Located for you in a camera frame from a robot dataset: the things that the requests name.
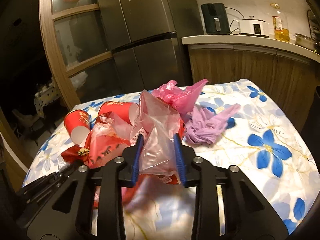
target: wooden door frame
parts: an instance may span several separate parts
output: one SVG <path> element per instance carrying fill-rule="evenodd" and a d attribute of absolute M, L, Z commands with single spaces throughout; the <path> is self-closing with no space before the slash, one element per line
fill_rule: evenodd
<path fill-rule="evenodd" d="M 24 150 L 20 141 L 12 131 L 2 109 L 0 107 L 0 133 L 14 154 L 20 159 L 20 161 L 29 169 L 32 163 L 31 156 Z"/>
<path fill-rule="evenodd" d="M 107 51 L 67 69 L 57 42 L 54 21 L 69 17 L 71 15 L 95 10 L 99 10 L 98 4 L 79 6 L 53 14 L 52 0 L 39 0 L 39 20 L 44 51 L 51 73 L 69 110 L 72 110 L 75 105 L 81 103 L 76 90 L 72 85 L 70 77 L 80 73 L 86 68 L 111 59 L 113 56 L 110 51 Z"/>

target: clear plastic bag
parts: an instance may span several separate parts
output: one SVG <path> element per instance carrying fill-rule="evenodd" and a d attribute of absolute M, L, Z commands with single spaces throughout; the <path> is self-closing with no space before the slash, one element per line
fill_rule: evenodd
<path fill-rule="evenodd" d="M 176 171 L 173 135 L 183 124 L 180 114 L 145 90 L 139 108 L 135 129 L 143 127 L 148 134 L 139 159 L 139 174 L 171 176 Z"/>
<path fill-rule="evenodd" d="M 152 95 L 166 101 L 183 117 L 193 110 L 193 106 L 207 82 L 207 79 L 203 79 L 192 86 L 186 87 L 185 90 L 182 90 L 176 86 L 177 82 L 175 80 L 170 80 L 167 84 L 153 90 Z"/>

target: dining table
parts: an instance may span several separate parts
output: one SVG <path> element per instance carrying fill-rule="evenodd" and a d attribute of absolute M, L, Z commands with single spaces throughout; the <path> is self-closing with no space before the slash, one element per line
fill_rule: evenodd
<path fill-rule="evenodd" d="M 138 104 L 139 98 L 140 92 L 112 96 L 77 105 L 74 110 L 87 111 L 93 125 L 104 102 Z M 289 234 L 292 233 L 319 194 L 320 175 L 308 147 L 284 112 L 247 79 L 206 85 L 195 104 L 216 114 L 234 104 L 241 106 L 228 119 L 225 131 L 214 144 L 190 144 L 186 138 L 182 143 L 193 147 L 197 156 L 212 165 L 223 168 L 237 165 L 275 209 Z M 61 123 L 40 147 L 23 186 L 68 165 L 61 153 L 73 145 Z M 223 235 L 223 195 L 219 186 L 217 190 L 220 235 Z M 153 176 L 147 177 L 123 207 L 126 239 L 190 239 L 195 199 L 195 187 L 169 185 Z M 92 234 L 97 232 L 97 212 L 93 210 Z"/>

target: wooden cabinet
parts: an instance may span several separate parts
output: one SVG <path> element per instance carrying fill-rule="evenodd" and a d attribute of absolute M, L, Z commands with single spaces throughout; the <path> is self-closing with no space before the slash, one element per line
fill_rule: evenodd
<path fill-rule="evenodd" d="M 203 78 L 210 84 L 249 79 L 266 92 L 301 131 L 313 102 L 315 87 L 320 84 L 317 62 L 259 47 L 194 47 L 189 47 L 194 82 Z"/>

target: blue gripper pad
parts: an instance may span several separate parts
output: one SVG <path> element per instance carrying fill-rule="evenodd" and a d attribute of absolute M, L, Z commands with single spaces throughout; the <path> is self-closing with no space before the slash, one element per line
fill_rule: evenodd
<path fill-rule="evenodd" d="M 174 143 L 174 152 L 176 155 L 176 164 L 177 164 L 179 178 L 180 178 L 182 184 L 185 186 L 185 183 L 187 181 L 186 165 L 184 163 L 184 159 L 182 156 L 181 140 L 180 140 L 180 137 L 178 134 L 175 134 L 173 136 L 173 143 Z"/>
<path fill-rule="evenodd" d="M 137 152 L 134 156 L 134 161 L 133 161 L 133 165 L 132 165 L 132 175 L 131 175 L 131 182 L 133 183 L 133 185 L 136 184 L 136 182 L 138 181 L 138 176 L 139 176 L 139 157 L 140 157 L 140 153 L 142 151 L 142 147 L 143 147 L 143 136 L 142 134 L 139 134 L 136 145 L 137 147 Z"/>

